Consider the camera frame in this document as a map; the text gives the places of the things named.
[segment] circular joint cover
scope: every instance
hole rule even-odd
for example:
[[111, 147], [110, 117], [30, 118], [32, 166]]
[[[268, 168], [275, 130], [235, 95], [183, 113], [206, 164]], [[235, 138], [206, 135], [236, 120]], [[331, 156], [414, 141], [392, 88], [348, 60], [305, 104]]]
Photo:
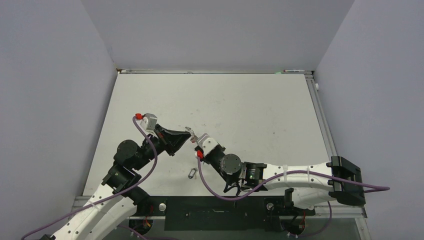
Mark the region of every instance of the circular joint cover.
[[242, 169], [242, 161], [235, 154], [227, 154], [221, 158], [221, 170], [229, 175], [235, 174]]

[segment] gray wall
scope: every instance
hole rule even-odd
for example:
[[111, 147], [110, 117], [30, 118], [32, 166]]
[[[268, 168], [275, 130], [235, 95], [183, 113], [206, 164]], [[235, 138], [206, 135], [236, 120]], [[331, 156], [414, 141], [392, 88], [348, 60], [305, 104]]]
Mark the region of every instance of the gray wall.
[[354, 0], [82, 0], [123, 69], [315, 70]]
[[338, 154], [363, 181], [373, 239], [423, 239], [424, 1], [356, 0], [315, 77]]
[[1, 1], [0, 239], [70, 211], [115, 79], [80, 1]]

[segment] red cap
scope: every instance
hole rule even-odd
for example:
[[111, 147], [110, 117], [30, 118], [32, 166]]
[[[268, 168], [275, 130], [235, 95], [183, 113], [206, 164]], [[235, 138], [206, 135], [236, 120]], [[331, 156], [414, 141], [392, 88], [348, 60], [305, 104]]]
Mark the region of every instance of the red cap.
[[197, 150], [197, 156], [202, 159], [203, 158], [203, 153], [200, 150]]
[[141, 113], [136, 113], [136, 114], [135, 114], [135, 118], [136, 118], [137, 120], [142, 120], [142, 119], [143, 119], [143, 115], [142, 115]]

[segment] white board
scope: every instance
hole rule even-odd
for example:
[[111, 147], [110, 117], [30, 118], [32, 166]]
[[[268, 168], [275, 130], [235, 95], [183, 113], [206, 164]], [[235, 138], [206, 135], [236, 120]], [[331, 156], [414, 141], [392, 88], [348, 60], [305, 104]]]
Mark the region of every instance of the white board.
[[[113, 164], [117, 146], [143, 136], [135, 113], [152, 113], [162, 127], [200, 136], [208, 133], [226, 153], [243, 162], [310, 165], [329, 161], [323, 136], [302, 74], [120, 74], [117, 77], [83, 195], [94, 193]], [[210, 196], [199, 174], [195, 144], [159, 155], [153, 174], [140, 185], [151, 196]], [[139, 173], [144, 176], [152, 162]], [[206, 181], [223, 194], [224, 181], [207, 164]], [[234, 195], [235, 189], [225, 195]], [[284, 189], [254, 195], [282, 195]]]

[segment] gray floor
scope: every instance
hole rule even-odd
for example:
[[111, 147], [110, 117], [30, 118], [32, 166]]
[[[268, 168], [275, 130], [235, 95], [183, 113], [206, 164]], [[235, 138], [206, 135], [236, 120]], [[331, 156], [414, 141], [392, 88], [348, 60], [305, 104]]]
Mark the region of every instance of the gray floor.
[[[315, 218], [306, 219], [305, 234], [319, 230], [325, 225], [327, 219]], [[164, 220], [156, 220], [152, 229], [146, 234], [146, 237], [173, 237], [179, 240], [282, 240], [287, 239], [287, 232], [265, 232], [261, 229], [252, 229], [245, 231], [164, 231]], [[135, 240], [136, 236], [130, 237], [130, 232], [123, 228], [113, 230], [104, 240]], [[329, 227], [315, 235], [306, 238], [308, 240], [359, 240], [355, 219], [353, 218], [335, 218], [331, 221]]]

